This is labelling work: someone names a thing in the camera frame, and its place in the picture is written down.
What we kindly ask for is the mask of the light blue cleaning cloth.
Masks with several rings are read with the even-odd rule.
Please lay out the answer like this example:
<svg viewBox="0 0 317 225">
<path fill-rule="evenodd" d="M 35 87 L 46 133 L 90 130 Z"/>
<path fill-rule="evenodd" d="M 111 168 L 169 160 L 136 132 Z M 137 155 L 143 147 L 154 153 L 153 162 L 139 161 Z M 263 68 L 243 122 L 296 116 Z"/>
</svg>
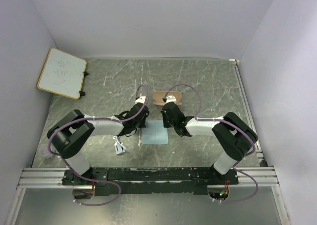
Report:
<svg viewBox="0 0 317 225">
<path fill-rule="evenodd" d="M 143 145 L 167 145 L 168 130 L 163 126 L 163 121 L 146 121 L 146 127 L 141 130 L 141 142 Z"/>
</svg>

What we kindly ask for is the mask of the pink glasses case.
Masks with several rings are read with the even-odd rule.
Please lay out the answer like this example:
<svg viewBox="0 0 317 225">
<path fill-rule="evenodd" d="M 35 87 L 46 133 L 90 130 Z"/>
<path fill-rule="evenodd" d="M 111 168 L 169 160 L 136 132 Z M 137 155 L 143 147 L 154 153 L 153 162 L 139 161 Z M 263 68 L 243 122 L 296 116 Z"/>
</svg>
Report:
<svg viewBox="0 0 317 225">
<path fill-rule="evenodd" d="M 182 105 L 181 100 L 182 100 L 182 94 L 181 92 L 177 91 L 170 91 L 166 95 L 167 91 L 155 91 L 153 94 L 154 98 L 154 105 L 157 106 L 164 106 L 167 103 L 174 102 L 178 106 Z"/>
</svg>

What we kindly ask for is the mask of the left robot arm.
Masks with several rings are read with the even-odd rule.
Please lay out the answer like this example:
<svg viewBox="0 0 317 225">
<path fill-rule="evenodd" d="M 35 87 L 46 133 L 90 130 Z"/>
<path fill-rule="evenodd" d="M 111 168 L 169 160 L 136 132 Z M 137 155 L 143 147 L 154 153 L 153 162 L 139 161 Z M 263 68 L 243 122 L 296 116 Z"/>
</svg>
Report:
<svg viewBox="0 0 317 225">
<path fill-rule="evenodd" d="M 74 178 L 82 185 L 91 182 L 92 169 L 81 149 L 91 136 L 125 136 L 145 127 L 149 109 L 142 103 L 136 103 L 129 111 L 112 117 L 84 115 L 80 110 L 73 110 L 54 125 L 47 133 L 47 138 L 59 155 L 75 171 Z"/>
</svg>

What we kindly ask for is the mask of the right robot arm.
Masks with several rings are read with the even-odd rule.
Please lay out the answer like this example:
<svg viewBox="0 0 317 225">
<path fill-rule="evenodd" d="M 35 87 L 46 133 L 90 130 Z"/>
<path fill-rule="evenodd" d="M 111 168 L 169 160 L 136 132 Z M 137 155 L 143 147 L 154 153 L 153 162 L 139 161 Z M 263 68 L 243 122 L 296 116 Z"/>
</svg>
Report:
<svg viewBox="0 0 317 225">
<path fill-rule="evenodd" d="M 256 150 L 258 136 L 233 112 L 216 118 L 185 116 L 176 103 L 170 102 L 162 107 L 161 114 L 163 126 L 173 128 L 181 137 L 214 135 L 217 138 L 223 152 L 211 166 L 210 178 L 215 184 L 223 183 L 229 170 Z"/>
</svg>

